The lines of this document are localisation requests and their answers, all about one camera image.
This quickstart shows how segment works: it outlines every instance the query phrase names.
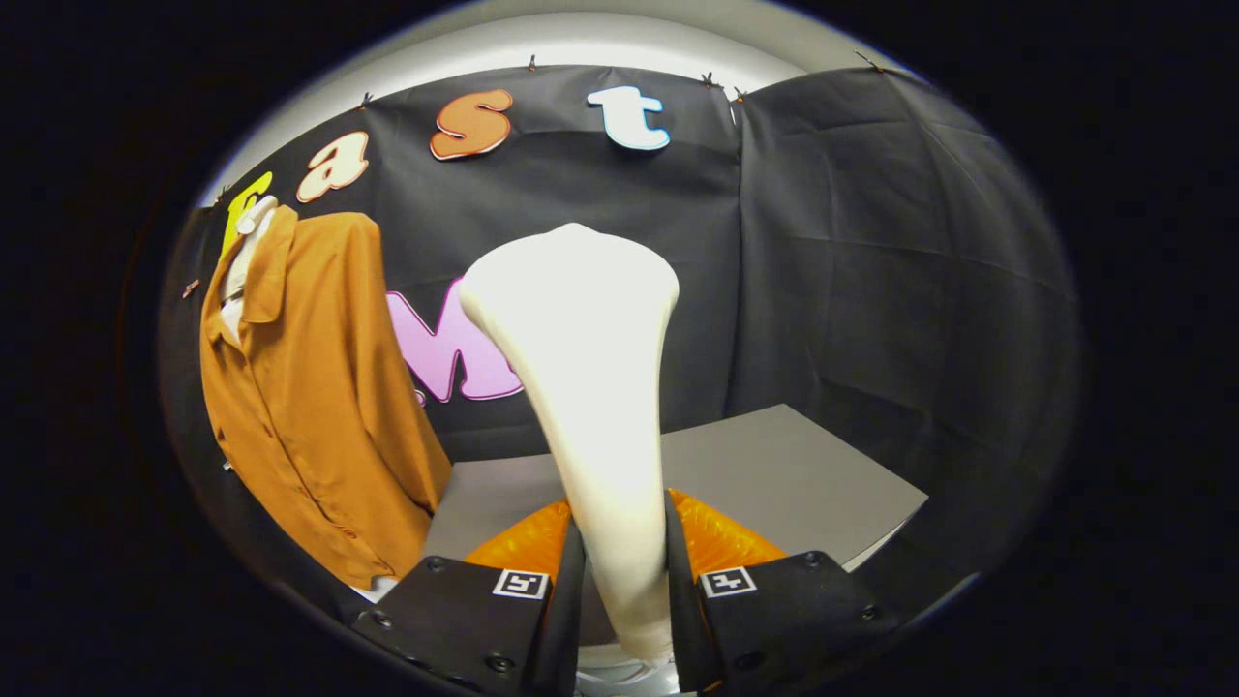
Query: orange shirt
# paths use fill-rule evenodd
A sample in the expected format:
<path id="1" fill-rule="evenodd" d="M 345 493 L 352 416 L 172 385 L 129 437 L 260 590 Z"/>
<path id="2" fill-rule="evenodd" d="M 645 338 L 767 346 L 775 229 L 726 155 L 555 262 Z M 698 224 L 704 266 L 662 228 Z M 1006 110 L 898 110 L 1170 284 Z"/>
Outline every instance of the orange shirt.
<path id="1" fill-rule="evenodd" d="M 339 581 L 405 576 L 451 472 L 418 404 L 387 306 L 378 225 L 297 219 L 258 241 L 238 337 L 219 316 L 240 240 L 202 308 L 202 386 L 216 441 L 276 524 Z"/>

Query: white foam object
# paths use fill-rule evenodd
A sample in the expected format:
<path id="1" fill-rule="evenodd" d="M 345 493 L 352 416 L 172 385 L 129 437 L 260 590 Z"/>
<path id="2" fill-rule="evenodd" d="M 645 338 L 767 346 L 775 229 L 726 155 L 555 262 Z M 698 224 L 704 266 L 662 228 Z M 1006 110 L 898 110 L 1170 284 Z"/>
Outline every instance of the white foam object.
<path id="1" fill-rule="evenodd" d="M 672 135 L 667 129 L 650 129 L 646 111 L 662 111 L 663 103 L 646 97 L 631 84 L 592 92 L 586 98 L 590 104 L 602 106 L 602 128 L 607 136 L 633 150 L 658 150 L 667 147 Z"/>
<path id="2" fill-rule="evenodd" d="M 254 203 L 242 213 L 240 219 L 237 220 L 237 234 L 240 236 L 233 244 L 242 244 L 243 246 L 233 258 L 232 265 L 228 266 L 228 275 L 224 276 L 224 297 L 232 297 L 238 290 L 245 286 L 245 275 L 249 271 L 250 260 L 254 259 L 254 249 L 258 248 L 258 240 L 266 233 L 266 228 L 271 225 L 271 218 L 279 204 L 280 202 L 275 196 L 264 196 L 258 203 Z M 240 297 L 234 301 L 238 302 L 239 307 Z M 233 334 L 237 333 L 235 326 L 229 328 L 232 328 Z"/>
<path id="3" fill-rule="evenodd" d="M 503 244 L 460 284 L 525 387 L 623 650 L 672 654 L 658 376 L 675 271 L 579 223 Z"/>

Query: yellow letter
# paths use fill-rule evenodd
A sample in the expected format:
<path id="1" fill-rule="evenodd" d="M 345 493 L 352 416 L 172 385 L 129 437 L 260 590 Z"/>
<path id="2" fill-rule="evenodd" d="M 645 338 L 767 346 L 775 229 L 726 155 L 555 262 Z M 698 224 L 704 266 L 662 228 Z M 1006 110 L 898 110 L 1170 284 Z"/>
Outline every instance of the yellow letter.
<path id="1" fill-rule="evenodd" d="M 332 140 L 310 158 L 310 173 L 297 187 L 297 201 L 309 203 L 331 188 L 343 188 L 362 176 L 369 162 L 366 144 L 370 136 L 354 130 Z"/>
<path id="2" fill-rule="evenodd" d="M 240 193 L 238 193 L 230 203 L 228 203 L 228 223 L 224 225 L 224 243 L 223 248 L 219 249 L 219 258 L 223 259 L 224 254 L 228 251 L 228 246 L 237 240 L 237 222 L 240 219 L 245 210 L 250 209 L 254 203 L 258 203 L 258 197 L 266 193 L 268 187 L 271 186 L 271 172 L 266 172 L 258 177 L 254 183 L 247 186 Z"/>

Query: gray table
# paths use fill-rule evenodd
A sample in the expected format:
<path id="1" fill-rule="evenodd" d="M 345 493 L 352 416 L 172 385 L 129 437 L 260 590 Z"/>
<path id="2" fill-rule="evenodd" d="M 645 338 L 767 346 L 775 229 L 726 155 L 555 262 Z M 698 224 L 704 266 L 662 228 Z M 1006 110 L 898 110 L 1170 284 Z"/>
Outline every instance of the gray table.
<path id="1" fill-rule="evenodd" d="M 820 550 L 851 571 L 890 540 L 926 495 L 786 405 L 663 436 L 669 489 L 736 520 L 788 555 Z M 457 463 L 425 553 L 461 560 L 564 499 L 548 456 Z M 581 644 L 615 633 L 586 573 Z"/>

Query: white wall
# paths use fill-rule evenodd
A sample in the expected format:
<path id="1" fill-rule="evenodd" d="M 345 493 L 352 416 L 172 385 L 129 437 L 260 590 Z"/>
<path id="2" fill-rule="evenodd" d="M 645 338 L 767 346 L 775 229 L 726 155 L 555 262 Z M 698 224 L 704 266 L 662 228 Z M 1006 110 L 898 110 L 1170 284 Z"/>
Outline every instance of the white wall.
<path id="1" fill-rule="evenodd" d="M 600 11 L 561 10 L 610 9 Z M 209 206 L 264 157 L 310 128 L 374 98 L 457 74 L 538 64 L 601 64 L 699 78 L 733 98 L 809 72 L 866 66 L 909 72 L 861 42 L 753 0 L 491 0 L 394 33 L 307 84 L 228 156 L 199 194 Z"/>

